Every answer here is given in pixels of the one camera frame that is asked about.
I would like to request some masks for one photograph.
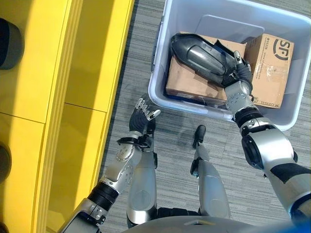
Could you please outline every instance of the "floor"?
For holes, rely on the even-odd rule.
[[[137,0],[123,59],[119,86],[104,151],[101,173],[111,164],[118,149],[117,140],[128,133],[128,120],[137,99],[147,92],[150,63],[157,27],[165,0]],[[310,0],[258,0],[270,6],[311,17]],[[285,134],[299,156],[298,163],[310,167],[310,75],[306,82],[297,123]],[[197,211],[197,180],[189,170],[196,127],[206,125],[204,145],[218,169],[228,195],[231,218],[253,225],[266,225],[289,217],[263,173],[248,165],[235,124],[203,116],[163,109],[157,118],[155,152],[158,154],[158,207],[178,207]],[[127,229],[127,189],[109,211],[105,232]]]

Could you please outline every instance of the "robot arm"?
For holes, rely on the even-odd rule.
[[[235,58],[239,64],[239,54]],[[264,171],[277,197],[292,220],[311,216],[311,171],[298,165],[297,155],[286,136],[262,116],[250,100],[251,88],[238,81],[225,88],[226,107],[240,128],[247,162]]]
[[[110,207],[118,195],[131,183],[135,167],[141,158],[141,148],[148,147],[148,138],[143,136],[147,123],[158,116],[160,110],[150,111],[146,100],[140,98],[130,118],[130,132],[118,143],[120,149],[114,162],[107,168],[88,198],[82,200],[60,233],[99,233]]]

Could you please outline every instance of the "cardboard box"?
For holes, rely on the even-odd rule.
[[[251,65],[256,105],[281,107],[293,49],[293,42],[269,34],[247,43],[244,58]]]
[[[217,41],[217,38],[214,37],[201,37],[213,44]],[[244,56],[246,44],[227,40],[219,41],[230,50],[237,50],[241,56]],[[224,89],[195,74],[191,68],[179,63],[174,56],[171,60],[166,92],[169,95],[200,101],[214,107],[224,105],[226,101]]]

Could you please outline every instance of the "light blue plastic bin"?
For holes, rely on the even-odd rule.
[[[294,42],[281,108],[259,108],[282,131],[295,124],[311,58],[309,18],[243,0],[166,0],[148,88],[151,100],[162,107],[231,121],[229,111],[164,96],[170,39],[178,32],[197,33],[239,43],[268,33]]]

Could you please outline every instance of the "yellow cabinet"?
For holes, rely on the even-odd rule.
[[[53,232],[97,183],[134,0],[1,0],[20,63],[0,70],[0,184],[10,233]]]

